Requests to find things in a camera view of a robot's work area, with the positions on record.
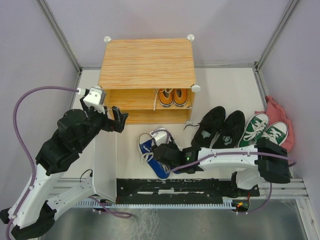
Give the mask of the orange sneaker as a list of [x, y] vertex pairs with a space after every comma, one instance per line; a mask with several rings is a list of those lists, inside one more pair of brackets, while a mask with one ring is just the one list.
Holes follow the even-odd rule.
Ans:
[[172, 88], [158, 88], [154, 90], [153, 110], [156, 110], [157, 100], [162, 107], [170, 107], [173, 104]]
[[188, 91], [186, 88], [175, 88], [173, 90], [173, 102], [177, 107], [183, 107], [188, 100]]

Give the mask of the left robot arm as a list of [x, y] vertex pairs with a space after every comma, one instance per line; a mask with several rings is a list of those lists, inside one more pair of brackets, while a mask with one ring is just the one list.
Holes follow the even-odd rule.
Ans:
[[11, 208], [1, 210], [0, 219], [7, 225], [7, 237], [16, 240], [38, 238], [47, 233], [55, 221], [84, 198], [98, 195], [106, 197], [111, 183], [92, 176], [56, 197], [49, 197], [51, 190], [80, 154], [100, 133], [124, 130], [128, 113], [112, 107], [113, 119], [90, 107], [86, 110], [71, 109], [57, 122], [57, 130], [39, 150], [36, 173], [30, 178], [24, 192]]

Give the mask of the blue sneaker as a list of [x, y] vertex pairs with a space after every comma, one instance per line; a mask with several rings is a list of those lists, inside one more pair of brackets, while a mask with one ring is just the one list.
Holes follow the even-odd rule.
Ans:
[[165, 162], [164, 165], [166, 166], [166, 172], [169, 175], [171, 173], [179, 174], [180, 172], [178, 170], [173, 169], [181, 165], [183, 153], [176, 144], [172, 134], [167, 129], [165, 129], [164, 132], [166, 133], [166, 142], [163, 147], [162, 160]]
[[142, 133], [138, 137], [137, 145], [141, 154], [140, 162], [148, 164], [159, 179], [166, 180], [170, 176], [169, 168], [154, 158], [152, 147], [155, 146], [155, 140], [152, 136], [149, 133]]

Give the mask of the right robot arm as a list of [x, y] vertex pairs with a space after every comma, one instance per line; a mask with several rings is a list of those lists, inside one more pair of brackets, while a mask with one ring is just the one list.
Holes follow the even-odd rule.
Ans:
[[152, 147], [154, 159], [169, 167], [170, 172], [195, 174], [217, 168], [236, 171], [229, 183], [236, 196], [263, 182], [288, 184], [291, 181], [290, 164], [293, 159], [280, 145], [266, 138], [256, 144], [240, 148], [187, 147], [179, 149], [172, 142]]

